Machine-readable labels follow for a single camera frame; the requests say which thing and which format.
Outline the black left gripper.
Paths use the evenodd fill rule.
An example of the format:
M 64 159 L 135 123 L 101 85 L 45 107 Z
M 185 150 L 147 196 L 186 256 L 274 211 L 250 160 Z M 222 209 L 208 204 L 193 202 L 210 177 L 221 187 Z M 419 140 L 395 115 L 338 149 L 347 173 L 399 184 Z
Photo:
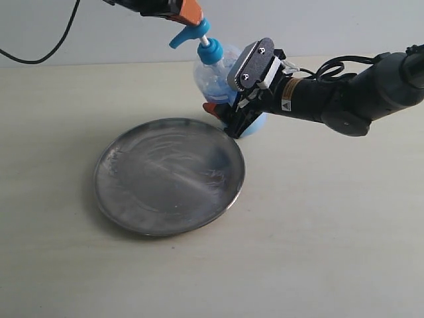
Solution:
M 119 5 L 143 17 L 170 18 L 183 25 L 197 26 L 203 19 L 203 11 L 196 0 L 104 0 Z

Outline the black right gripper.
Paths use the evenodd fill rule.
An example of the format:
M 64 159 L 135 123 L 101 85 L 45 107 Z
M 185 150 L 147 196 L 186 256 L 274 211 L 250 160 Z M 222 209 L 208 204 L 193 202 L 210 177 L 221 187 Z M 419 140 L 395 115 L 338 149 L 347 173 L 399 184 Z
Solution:
M 274 49 L 274 59 L 268 66 L 262 82 L 255 84 L 251 89 L 237 92 L 235 101 L 228 103 L 205 102 L 203 109 L 225 124 L 224 132 L 231 138 L 243 138 L 255 132 L 262 122 L 262 104 L 271 98 L 271 86 L 285 77 L 286 55 L 282 49 Z

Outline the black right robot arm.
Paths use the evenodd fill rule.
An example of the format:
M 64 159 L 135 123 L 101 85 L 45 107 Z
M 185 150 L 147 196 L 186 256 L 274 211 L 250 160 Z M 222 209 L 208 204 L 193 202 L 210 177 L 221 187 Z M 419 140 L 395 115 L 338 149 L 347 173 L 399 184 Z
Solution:
M 375 57 L 339 56 L 296 78 L 269 38 L 246 47 L 227 76 L 233 102 L 206 102 L 205 111 L 240 138 L 264 113 L 323 123 L 346 136 L 365 136 L 373 121 L 423 101 L 423 46 Z

